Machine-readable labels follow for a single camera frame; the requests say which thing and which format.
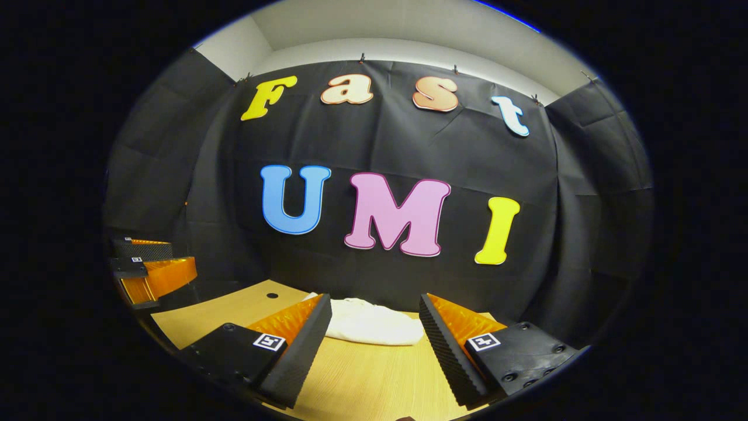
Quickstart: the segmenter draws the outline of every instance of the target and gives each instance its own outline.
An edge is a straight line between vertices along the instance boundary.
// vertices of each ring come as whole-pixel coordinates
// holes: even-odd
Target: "letter f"
[[[283,87],[291,88],[296,85],[296,81],[296,76],[288,76],[260,83],[257,86],[257,93],[254,95],[252,103],[249,104],[249,109],[242,114],[242,121],[263,117],[268,113],[268,109],[265,108],[265,101],[268,102],[268,105],[275,104],[281,98]]]

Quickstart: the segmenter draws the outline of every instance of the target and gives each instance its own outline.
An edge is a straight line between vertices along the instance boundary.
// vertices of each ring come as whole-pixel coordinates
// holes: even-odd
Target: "blue letter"
[[[527,136],[530,134],[530,129],[523,126],[522,123],[519,122],[519,117],[517,117],[517,115],[522,115],[522,110],[514,105],[512,100],[508,97],[491,97],[491,100],[499,105],[499,110],[501,110],[501,116],[504,118],[504,123],[506,123],[506,126],[512,132],[517,133],[519,136]]]
[[[263,178],[263,216],[267,223],[286,234],[306,234],[319,223],[322,212],[322,186],[332,172],[323,166],[305,166],[299,172],[307,182],[304,193],[304,213],[288,216],[283,211],[283,192],[286,179],[291,176],[287,166],[266,166],[260,170]]]

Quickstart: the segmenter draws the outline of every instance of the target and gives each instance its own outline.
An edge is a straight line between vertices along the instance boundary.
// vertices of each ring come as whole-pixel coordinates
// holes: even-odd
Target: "letter u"
[[[291,169],[282,165],[271,165],[261,169],[265,221],[285,234],[306,234],[315,229],[322,213],[322,187],[331,174],[332,171],[324,166],[302,168],[299,175],[306,180],[304,213],[300,216],[288,216],[283,210],[283,194],[286,179],[291,176]]]

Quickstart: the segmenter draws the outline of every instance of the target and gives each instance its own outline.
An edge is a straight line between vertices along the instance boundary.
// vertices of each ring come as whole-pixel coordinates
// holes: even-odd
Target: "black plastic part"
[[[491,382],[500,384],[507,395],[541,380],[577,353],[576,349],[528,322],[514,324],[491,335],[499,345],[478,351],[468,341],[465,349],[481,372]]]
[[[421,294],[418,316],[458,405],[472,405],[486,398],[489,394],[488,385],[462,351],[426,294]]]
[[[146,301],[145,303],[132,304],[132,309],[135,311],[151,310],[151,309],[159,308],[160,306],[161,306],[161,303],[158,300]]]
[[[132,261],[132,258],[109,259],[111,271],[117,279],[144,278],[148,276],[148,269],[142,261]]]
[[[322,294],[283,358],[275,364],[267,378],[261,383],[258,391],[267,399],[265,402],[274,406],[280,404],[293,408],[301,387],[304,385],[304,380],[309,374],[319,344],[325,338],[330,317],[332,317],[330,295]]]
[[[112,239],[112,246],[118,258],[139,257],[143,261],[160,261],[174,258],[171,243],[166,244],[133,244],[124,237]]]
[[[177,353],[188,366],[223,386],[246,390],[256,387],[287,348],[285,340],[272,340],[275,350],[255,345],[264,333],[226,323]]]

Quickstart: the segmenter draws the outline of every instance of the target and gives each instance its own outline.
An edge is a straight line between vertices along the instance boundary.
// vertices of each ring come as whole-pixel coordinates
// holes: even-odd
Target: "wall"
[[[254,68],[272,52],[251,15],[219,29],[195,49],[234,80],[256,73]]]
[[[446,69],[452,69],[457,64],[460,73],[504,85],[527,96],[537,94],[538,100],[545,105],[560,97],[538,82],[485,58],[434,44],[389,38],[327,40],[280,49],[265,57],[252,73],[261,74],[321,61],[358,60],[362,52],[368,60],[407,61]]]

